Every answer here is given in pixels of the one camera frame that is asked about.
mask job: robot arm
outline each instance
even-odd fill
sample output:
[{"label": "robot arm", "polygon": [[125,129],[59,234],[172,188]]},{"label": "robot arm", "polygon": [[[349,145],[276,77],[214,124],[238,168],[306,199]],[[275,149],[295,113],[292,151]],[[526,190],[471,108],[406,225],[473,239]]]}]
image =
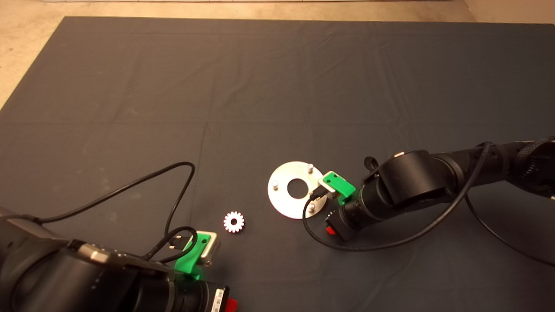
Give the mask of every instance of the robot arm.
[{"label": "robot arm", "polygon": [[[453,200],[474,170],[482,148],[429,154],[398,153],[378,165],[365,159],[369,174],[345,205],[326,219],[342,239],[372,223]],[[506,180],[533,194],[555,196],[555,140],[493,145],[473,186]]]}]

